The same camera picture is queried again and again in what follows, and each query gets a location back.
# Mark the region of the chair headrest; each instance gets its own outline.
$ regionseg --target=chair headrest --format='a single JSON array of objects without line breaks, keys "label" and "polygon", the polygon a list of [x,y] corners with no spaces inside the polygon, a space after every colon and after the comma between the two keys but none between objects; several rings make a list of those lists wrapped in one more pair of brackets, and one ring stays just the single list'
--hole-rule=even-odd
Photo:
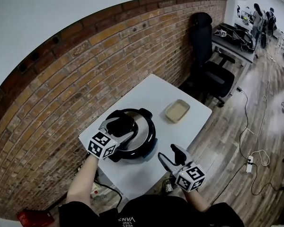
[{"label": "chair headrest", "polygon": [[212,17],[208,13],[195,13],[191,17],[191,25],[193,30],[197,30],[206,26],[209,26],[212,23]]}]

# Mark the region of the desk leg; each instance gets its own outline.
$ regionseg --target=desk leg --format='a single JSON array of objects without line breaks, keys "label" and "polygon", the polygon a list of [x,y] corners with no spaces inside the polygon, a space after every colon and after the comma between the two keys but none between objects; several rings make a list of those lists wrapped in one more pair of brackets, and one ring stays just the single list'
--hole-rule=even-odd
[{"label": "desk leg", "polygon": [[236,82],[234,88],[233,88],[232,91],[230,92],[230,95],[233,95],[234,92],[235,92],[236,89],[237,89],[237,86],[240,85],[241,81],[243,80],[243,78],[245,77],[245,75],[246,75],[246,73],[247,73],[247,71],[248,71],[248,69],[249,69],[249,66],[250,66],[250,63],[247,62],[246,65],[245,65],[245,67],[244,67],[244,70],[243,70],[242,74],[240,75],[240,77],[239,77],[238,81]]}]

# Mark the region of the chair armrest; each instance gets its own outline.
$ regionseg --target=chair armrest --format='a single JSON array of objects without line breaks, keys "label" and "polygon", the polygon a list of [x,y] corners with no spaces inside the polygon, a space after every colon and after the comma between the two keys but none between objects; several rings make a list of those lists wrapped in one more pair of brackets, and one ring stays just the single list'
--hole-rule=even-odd
[{"label": "chair armrest", "polygon": [[236,62],[235,59],[233,59],[232,57],[230,57],[226,54],[220,53],[219,56],[222,57],[223,59],[230,61],[232,64],[234,64]]}]

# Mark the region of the brick wall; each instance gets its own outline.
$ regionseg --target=brick wall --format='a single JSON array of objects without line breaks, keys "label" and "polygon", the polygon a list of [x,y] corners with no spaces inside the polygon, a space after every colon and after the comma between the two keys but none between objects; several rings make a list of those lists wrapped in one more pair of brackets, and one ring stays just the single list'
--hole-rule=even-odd
[{"label": "brick wall", "polygon": [[133,0],[70,25],[27,56],[0,86],[0,217],[46,209],[85,157],[78,135],[153,73],[189,74],[188,18],[223,21],[226,0]]}]

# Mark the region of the pot handle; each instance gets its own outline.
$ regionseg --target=pot handle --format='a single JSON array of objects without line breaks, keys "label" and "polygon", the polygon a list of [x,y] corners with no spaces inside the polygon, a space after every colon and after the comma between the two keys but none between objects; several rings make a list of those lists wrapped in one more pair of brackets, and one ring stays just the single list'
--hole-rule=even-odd
[{"label": "pot handle", "polygon": [[139,114],[141,114],[144,118],[149,118],[149,119],[152,118],[152,113],[145,108],[140,108]]}]

